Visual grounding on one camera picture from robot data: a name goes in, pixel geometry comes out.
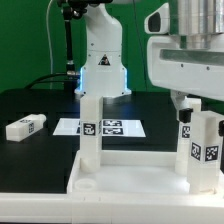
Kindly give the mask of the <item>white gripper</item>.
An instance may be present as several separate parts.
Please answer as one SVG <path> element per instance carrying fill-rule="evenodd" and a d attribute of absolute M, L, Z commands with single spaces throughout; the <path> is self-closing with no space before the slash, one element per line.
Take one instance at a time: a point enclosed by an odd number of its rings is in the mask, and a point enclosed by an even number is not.
<path fill-rule="evenodd" d="M 224 101 L 224 0 L 167 0 L 144 21 L 151 83 L 170 89 L 177 120 L 188 94 Z"/>

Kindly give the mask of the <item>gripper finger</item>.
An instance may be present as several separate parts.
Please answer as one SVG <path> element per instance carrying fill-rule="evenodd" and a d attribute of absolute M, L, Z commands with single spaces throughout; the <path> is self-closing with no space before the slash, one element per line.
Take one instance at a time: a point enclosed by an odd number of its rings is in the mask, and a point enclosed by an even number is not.
<path fill-rule="evenodd" d="M 219 136 L 224 136 L 224 120 L 219 122 L 219 130 L 218 130 Z"/>

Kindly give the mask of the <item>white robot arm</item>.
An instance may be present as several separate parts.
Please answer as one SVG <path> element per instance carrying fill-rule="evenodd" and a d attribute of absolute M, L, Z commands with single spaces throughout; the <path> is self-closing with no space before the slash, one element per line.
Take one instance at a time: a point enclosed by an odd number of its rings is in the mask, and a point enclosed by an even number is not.
<path fill-rule="evenodd" d="M 122 27 L 105 5 L 131 0 L 58 0 L 66 23 L 84 18 L 87 60 L 79 94 L 112 99 L 128 95 L 122 65 Z M 168 0 L 148 15 L 144 29 L 151 83 L 169 89 L 177 110 L 193 94 L 224 101 L 224 0 Z"/>

